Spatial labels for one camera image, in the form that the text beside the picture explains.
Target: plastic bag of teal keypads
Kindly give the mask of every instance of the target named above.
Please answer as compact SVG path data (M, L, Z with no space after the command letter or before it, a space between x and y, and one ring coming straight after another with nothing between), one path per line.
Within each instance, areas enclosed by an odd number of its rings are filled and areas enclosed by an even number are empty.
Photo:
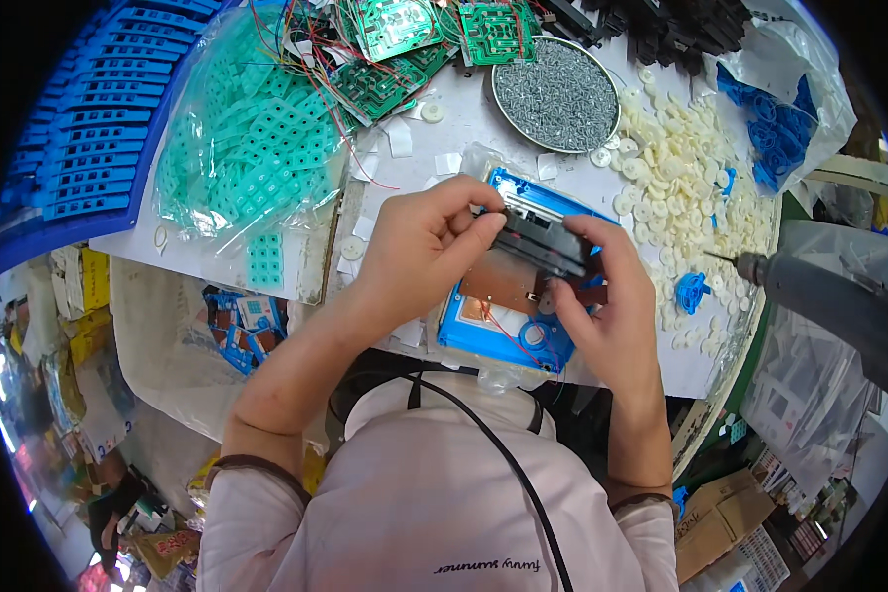
M270 32L281 9L257 3L260 22L249 6L225 10L178 73L155 207L180 238L210 237L216 252L274 228L309 228L339 192L349 152L342 109L319 73L269 50L283 41Z

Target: circuit board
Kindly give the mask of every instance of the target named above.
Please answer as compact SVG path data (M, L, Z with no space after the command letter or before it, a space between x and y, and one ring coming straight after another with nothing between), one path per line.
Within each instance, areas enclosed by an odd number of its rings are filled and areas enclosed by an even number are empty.
M391 58L382 66L379 69L357 60L343 65L330 79L345 109L366 126L400 105L428 81L420 68L404 58Z
M343 0L355 16L359 47L379 62L443 41L429 0Z
M443 43L438 43L409 51L402 57L430 78L437 74L455 53L457 53L456 46L449 48Z
M460 5L464 65L535 62L532 36L535 22L525 2Z

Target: pile of screws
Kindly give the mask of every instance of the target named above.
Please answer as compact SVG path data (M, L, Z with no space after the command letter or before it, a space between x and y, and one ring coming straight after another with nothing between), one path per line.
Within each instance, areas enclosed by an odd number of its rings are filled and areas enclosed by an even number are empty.
M556 41L535 41L536 62L493 68L496 98L510 123L551 148L600 147L618 117L612 82L582 52Z

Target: floor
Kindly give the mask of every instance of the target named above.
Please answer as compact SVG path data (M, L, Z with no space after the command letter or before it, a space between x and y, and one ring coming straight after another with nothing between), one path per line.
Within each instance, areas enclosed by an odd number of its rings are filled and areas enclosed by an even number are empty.
M187 480L221 445L138 401L138 418L118 449L148 477L166 504L185 518L197 507L187 495Z

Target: white t-shirt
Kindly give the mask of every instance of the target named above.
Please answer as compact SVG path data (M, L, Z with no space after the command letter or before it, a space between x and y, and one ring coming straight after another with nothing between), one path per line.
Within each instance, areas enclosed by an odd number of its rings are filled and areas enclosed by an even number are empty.
M492 395L473 376L425 373L485 421L543 501L575 590L677 590L671 506L613 516L582 461L531 396ZM201 538L197 586L214 590L561 590L545 533L507 460L470 418L397 379L363 396L316 495L221 471Z

